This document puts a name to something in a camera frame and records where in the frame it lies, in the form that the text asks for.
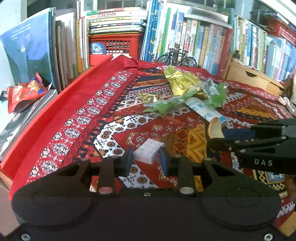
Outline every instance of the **drawer handle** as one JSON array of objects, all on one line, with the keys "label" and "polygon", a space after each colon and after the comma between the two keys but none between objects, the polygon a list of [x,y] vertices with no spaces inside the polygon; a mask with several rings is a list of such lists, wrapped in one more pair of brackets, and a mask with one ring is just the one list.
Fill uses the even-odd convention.
[{"label": "drawer handle", "polygon": [[246,72],[246,75],[249,76],[249,77],[252,77],[252,78],[253,78],[253,77],[257,77],[257,75],[252,74],[252,73],[250,73],[250,72],[248,72],[248,71],[246,71],[246,70],[245,70],[245,72]]}]

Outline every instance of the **white paper box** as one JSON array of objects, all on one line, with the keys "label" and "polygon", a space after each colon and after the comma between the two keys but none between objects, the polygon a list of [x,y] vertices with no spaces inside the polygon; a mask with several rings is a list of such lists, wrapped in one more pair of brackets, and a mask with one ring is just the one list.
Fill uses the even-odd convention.
[{"label": "white paper box", "polygon": [[185,101],[185,104],[205,118],[208,122],[211,122],[215,117],[218,117],[221,123],[226,121],[226,118],[223,115],[218,111],[207,107],[205,103],[198,98],[190,97]]},{"label": "white paper box", "polygon": [[152,164],[157,157],[159,149],[165,144],[152,139],[146,140],[142,146],[140,146],[133,153],[133,159],[144,163]]}]

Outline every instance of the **white box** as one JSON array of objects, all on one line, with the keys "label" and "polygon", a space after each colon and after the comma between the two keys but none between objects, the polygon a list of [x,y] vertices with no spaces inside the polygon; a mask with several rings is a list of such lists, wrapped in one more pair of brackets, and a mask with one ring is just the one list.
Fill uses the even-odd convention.
[{"label": "white box", "polygon": [[155,141],[149,138],[143,143],[142,146],[134,151],[133,159],[144,163],[153,164],[157,157],[159,149],[164,145],[165,144],[162,142]]}]

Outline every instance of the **gold foil wrapper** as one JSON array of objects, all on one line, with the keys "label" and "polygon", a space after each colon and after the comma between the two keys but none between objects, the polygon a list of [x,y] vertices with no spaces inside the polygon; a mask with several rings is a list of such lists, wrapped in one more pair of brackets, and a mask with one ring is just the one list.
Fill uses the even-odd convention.
[{"label": "gold foil wrapper", "polygon": [[154,103],[161,100],[160,95],[153,95],[153,94],[139,92],[139,96],[142,101],[142,104]]},{"label": "gold foil wrapper", "polygon": [[[186,74],[176,70],[173,66],[169,66],[167,70],[163,71],[165,77],[170,82],[174,96],[184,95],[188,90],[190,90],[195,84],[200,82],[193,73],[188,72]],[[202,89],[199,89],[195,94],[202,98],[207,98]]]}]

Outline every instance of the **wooden drawer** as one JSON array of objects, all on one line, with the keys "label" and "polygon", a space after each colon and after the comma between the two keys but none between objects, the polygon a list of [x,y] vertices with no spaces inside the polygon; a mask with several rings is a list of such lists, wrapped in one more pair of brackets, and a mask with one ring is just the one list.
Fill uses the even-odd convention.
[{"label": "wooden drawer", "polygon": [[283,91],[283,86],[279,82],[276,82],[268,78],[265,74],[254,69],[250,69],[244,65],[231,62],[226,70],[226,80],[237,81],[253,87],[261,88],[276,96],[279,96]]}]

